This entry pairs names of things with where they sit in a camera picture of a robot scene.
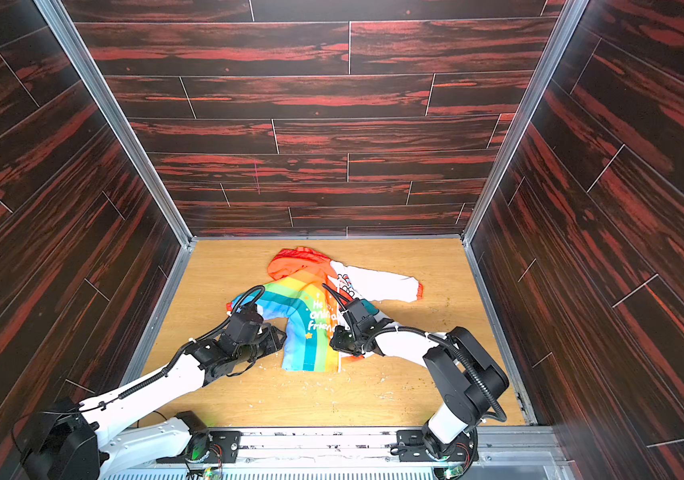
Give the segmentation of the colourful rainbow kids jacket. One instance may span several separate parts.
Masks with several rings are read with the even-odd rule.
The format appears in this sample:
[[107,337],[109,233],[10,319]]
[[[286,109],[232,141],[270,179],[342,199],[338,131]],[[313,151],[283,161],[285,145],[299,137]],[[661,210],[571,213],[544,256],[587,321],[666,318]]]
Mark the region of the colourful rainbow kids jacket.
[[281,250],[269,263],[272,280],[257,301],[257,310],[270,321],[287,320],[282,368],[290,372],[332,372],[342,354],[330,346],[334,328],[343,325],[345,300],[412,303],[422,298],[423,285],[414,277],[348,266],[309,247]]

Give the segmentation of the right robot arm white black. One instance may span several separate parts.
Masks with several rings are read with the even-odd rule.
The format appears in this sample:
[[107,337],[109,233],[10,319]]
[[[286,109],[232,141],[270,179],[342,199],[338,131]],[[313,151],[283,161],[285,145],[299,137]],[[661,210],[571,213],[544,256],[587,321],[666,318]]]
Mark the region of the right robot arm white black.
[[429,372],[442,400],[422,427],[422,445],[430,457],[448,458],[464,437],[474,447],[477,427],[487,419],[507,421],[499,398],[509,379],[469,330],[427,332],[399,324],[364,299],[339,296],[337,302],[344,323],[335,327],[333,350],[401,358]]

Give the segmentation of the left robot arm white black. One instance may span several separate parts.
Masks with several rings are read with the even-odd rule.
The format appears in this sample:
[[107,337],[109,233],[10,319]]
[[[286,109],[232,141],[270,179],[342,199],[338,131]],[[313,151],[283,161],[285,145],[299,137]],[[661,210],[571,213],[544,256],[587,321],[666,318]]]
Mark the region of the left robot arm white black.
[[31,479],[105,479],[126,469],[180,455],[206,432],[196,417],[133,425],[188,393],[251,367],[282,350],[287,335],[264,321],[254,305],[182,345],[165,366],[129,384],[78,403],[59,401],[23,430],[20,463]]

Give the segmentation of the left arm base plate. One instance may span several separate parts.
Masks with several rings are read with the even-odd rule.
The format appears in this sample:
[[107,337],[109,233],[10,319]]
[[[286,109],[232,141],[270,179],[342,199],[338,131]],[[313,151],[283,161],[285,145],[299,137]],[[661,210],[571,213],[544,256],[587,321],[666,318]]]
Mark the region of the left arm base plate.
[[159,464],[235,463],[242,439],[241,431],[209,430],[192,434],[181,454],[156,460]]

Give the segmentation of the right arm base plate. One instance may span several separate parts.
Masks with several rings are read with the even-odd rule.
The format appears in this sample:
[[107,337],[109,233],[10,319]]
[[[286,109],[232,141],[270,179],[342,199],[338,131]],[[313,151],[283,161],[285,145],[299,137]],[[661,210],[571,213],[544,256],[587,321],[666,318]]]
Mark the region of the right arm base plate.
[[401,462],[472,463],[478,459],[477,441],[476,429],[461,432],[450,444],[425,440],[421,429],[402,429],[396,432],[396,442],[390,446],[390,454]]

